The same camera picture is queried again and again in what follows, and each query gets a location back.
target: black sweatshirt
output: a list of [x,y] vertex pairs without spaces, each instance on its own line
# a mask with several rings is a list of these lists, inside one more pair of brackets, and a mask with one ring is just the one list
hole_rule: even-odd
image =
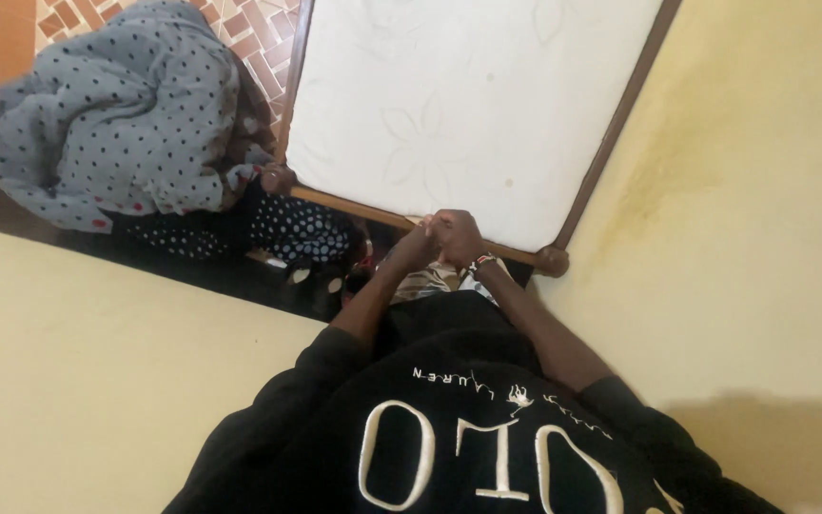
[[372,364],[323,330],[211,433],[165,512],[779,512],[619,378],[577,395],[543,378],[474,296],[393,308],[380,338],[403,347]]

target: patterned tile floor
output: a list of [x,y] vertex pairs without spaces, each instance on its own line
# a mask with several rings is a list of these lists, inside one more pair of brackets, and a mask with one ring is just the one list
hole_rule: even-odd
[[[189,0],[265,91],[278,135],[300,0]],[[37,0],[35,51],[96,30],[135,0]]]

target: person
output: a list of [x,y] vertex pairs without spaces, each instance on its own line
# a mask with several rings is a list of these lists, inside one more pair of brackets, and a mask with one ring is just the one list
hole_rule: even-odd
[[[440,261],[489,292],[390,306]],[[779,512],[504,272],[425,218],[294,368],[211,433],[167,513]]]

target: wooden bed frame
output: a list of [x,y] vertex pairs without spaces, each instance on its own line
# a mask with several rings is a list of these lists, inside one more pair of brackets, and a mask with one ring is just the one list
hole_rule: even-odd
[[[291,195],[296,198],[303,198],[308,201],[325,205],[354,214],[361,217],[380,221],[398,228],[410,229],[414,224],[404,216],[394,214],[379,208],[359,204],[344,198],[339,198],[328,193],[306,188],[297,182],[297,176],[287,168],[287,158],[285,154],[288,148],[288,140],[291,134],[291,119],[293,117],[294,101],[297,98],[297,89],[300,87],[300,79],[303,72],[303,58],[306,54],[307,35],[310,32],[310,23],[313,18],[313,6],[315,0],[301,0],[300,18],[297,24],[297,31],[294,35],[293,51],[291,53],[291,72],[288,76],[287,103],[281,116],[280,135],[278,146],[275,152],[275,162],[278,166],[268,167],[262,176],[262,187],[270,193]],[[510,258],[521,263],[534,266],[535,270],[554,277],[559,277],[566,273],[569,267],[569,256],[566,253],[566,246],[569,244],[573,233],[576,231],[577,223],[583,212],[586,210],[589,197],[598,183],[598,178],[605,168],[607,159],[611,156],[617,138],[624,128],[626,119],[633,109],[643,83],[646,81],[652,63],[655,61],[658,50],[661,48],[668,34],[671,21],[674,19],[680,6],[680,0],[663,0],[661,7],[649,31],[646,43],[633,74],[626,84],[620,103],[614,111],[611,123],[608,125],[605,136],[598,146],[598,151],[592,164],[589,166],[582,185],[579,187],[573,207],[567,215],[563,228],[557,234],[557,238],[551,244],[545,246],[536,253],[515,250],[506,246],[488,242],[490,251],[497,255]]]

